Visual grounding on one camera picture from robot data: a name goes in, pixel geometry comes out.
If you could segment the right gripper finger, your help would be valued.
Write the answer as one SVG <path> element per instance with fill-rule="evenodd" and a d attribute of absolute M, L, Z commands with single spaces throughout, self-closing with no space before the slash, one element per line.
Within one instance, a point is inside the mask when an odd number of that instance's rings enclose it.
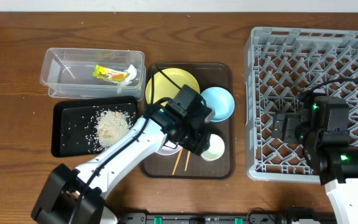
<path fill-rule="evenodd" d="M 283 142 L 298 143 L 299 134 L 297 127 L 300 124 L 300 116 L 296 114 L 285 114 Z"/>
<path fill-rule="evenodd" d="M 273 129 L 272 137 L 277 139 L 283 139 L 285 134 L 285 113 L 275 113 L 273 117 Z"/>

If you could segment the white bowl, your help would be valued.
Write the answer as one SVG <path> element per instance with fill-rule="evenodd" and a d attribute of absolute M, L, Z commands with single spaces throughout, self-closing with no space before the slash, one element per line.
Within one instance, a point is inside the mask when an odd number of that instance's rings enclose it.
<path fill-rule="evenodd" d="M 167 141 L 161 145 L 161 147 L 156 151 L 157 154 L 161 156 L 171 156 L 180 151 L 181 146 L 177 143 Z"/>

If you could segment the yellow plate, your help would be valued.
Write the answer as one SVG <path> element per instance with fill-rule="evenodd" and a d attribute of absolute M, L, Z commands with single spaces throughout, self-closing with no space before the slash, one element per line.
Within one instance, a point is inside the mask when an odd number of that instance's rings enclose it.
<path fill-rule="evenodd" d="M 166 74 L 173 82 L 175 82 L 179 87 L 188 85 L 197 93 L 200 93 L 200 86 L 196 78 L 186 70 L 180 68 L 166 68 L 162 72 Z M 157 72 L 154 75 L 154 102 L 157 100 L 169 97 L 174 98 L 177 93 L 180 91 L 171 81 L 169 81 L 165 76 L 160 72 Z"/>

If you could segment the small pale green cup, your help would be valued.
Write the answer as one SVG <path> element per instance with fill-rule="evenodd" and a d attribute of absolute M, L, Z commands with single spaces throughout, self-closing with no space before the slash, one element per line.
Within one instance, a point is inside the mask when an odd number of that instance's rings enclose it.
<path fill-rule="evenodd" d="M 212 134 L 209 140 L 209 148 L 201 154 L 201 157 L 208 161 L 215 161 L 219 159 L 225 151 L 225 143 L 223 139 L 216 135 Z"/>

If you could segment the light blue bowl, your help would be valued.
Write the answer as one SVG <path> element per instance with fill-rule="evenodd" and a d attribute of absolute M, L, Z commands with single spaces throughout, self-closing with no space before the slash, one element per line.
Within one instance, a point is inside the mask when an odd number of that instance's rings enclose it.
<path fill-rule="evenodd" d="M 207 106 L 214 109 L 212 122 L 227 120 L 233 114 L 235 101 L 228 90 L 214 86 L 205 89 L 201 96 L 205 99 Z"/>

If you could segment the pile of rice grains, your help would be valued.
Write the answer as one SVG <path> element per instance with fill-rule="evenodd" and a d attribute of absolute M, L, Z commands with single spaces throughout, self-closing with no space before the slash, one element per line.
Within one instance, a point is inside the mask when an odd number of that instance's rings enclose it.
<path fill-rule="evenodd" d="M 89 106 L 63 110 L 60 155 L 97 154 L 112 146 L 133 126 L 137 111 L 131 105 Z"/>

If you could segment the green snack wrapper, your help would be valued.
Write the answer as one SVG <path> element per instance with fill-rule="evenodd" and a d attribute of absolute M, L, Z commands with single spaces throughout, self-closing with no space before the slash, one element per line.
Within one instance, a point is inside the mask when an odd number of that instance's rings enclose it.
<path fill-rule="evenodd" d="M 94 67 L 93 76 L 107 82 L 119 83 L 129 76 L 129 72 L 114 70 L 101 65 Z"/>

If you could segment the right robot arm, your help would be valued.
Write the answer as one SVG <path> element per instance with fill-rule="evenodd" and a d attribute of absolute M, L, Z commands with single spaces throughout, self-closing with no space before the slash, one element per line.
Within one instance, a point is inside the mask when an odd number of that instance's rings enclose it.
<path fill-rule="evenodd" d="M 349 105 L 337 97 L 305 98 L 295 114 L 276 113 L 272 137 L 299 144 L 319 176 L 338 223 L 358 223 L 358 147 L 350 144 Z"/>

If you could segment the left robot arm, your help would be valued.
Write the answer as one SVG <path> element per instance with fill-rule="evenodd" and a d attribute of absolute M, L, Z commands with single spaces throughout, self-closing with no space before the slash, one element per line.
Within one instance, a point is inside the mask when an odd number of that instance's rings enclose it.
<path fill-rule="evenodd" d="M 188 85 L 174 98 L 148 105 L 130 131 L 94 159 L 49 174 L 32 209 L 37 223 L 117 223 L 106 205 L 115 186 L 141 161 L 167 142 L 199 156 L 210 148 L 208 123 L 214 109 Z"/>

